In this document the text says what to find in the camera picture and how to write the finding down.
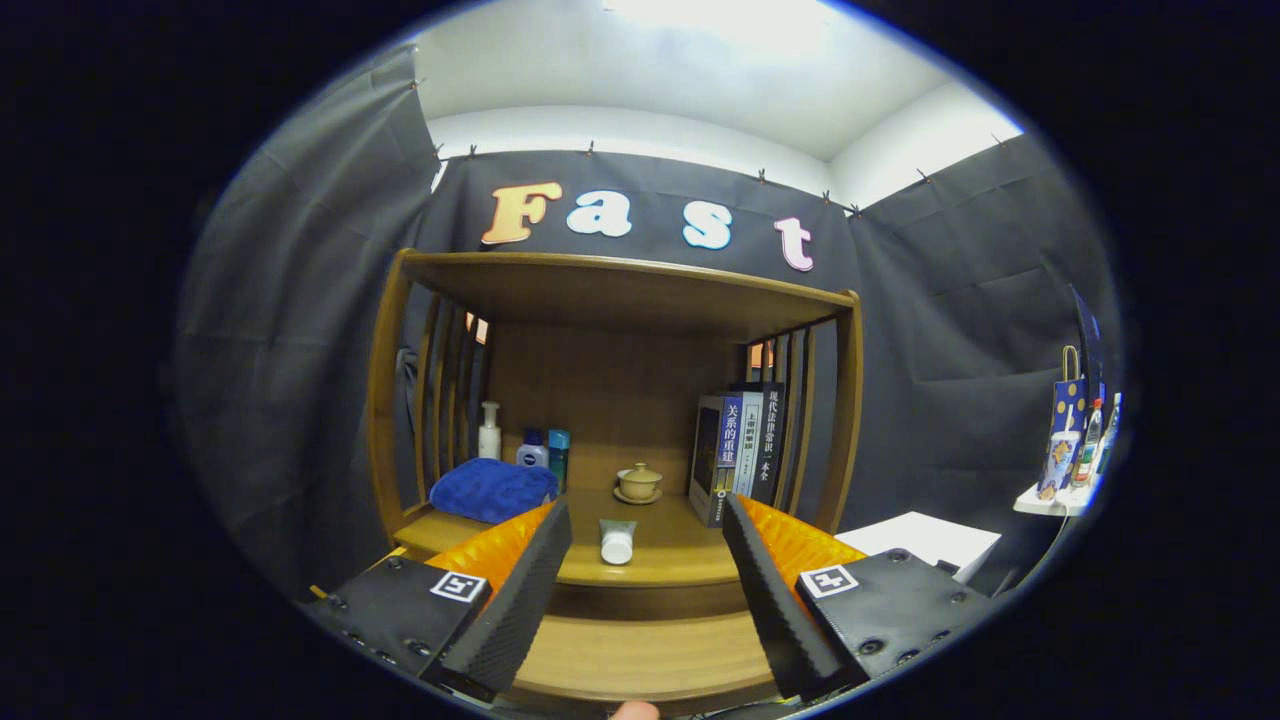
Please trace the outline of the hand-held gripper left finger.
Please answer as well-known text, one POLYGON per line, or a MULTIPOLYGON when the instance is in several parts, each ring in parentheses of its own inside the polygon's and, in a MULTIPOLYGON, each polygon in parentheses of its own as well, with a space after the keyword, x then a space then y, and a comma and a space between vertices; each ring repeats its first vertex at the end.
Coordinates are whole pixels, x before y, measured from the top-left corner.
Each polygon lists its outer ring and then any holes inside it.
POLYGON ((529 656, 571 543, 561 498, 428 561, 392 553, 301 610, 392 670, 488 703, 529 656))

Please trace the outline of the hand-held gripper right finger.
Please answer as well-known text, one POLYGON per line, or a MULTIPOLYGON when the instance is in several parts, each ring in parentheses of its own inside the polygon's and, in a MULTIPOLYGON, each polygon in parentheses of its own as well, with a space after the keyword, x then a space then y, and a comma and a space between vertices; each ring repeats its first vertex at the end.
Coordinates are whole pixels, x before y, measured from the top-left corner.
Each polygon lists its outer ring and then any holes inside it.
POLYGON ((813 701, 888 675, 996 607, 909 550, 865 553, 748 496, 726 498, 722 530, 785 697, 813 701))

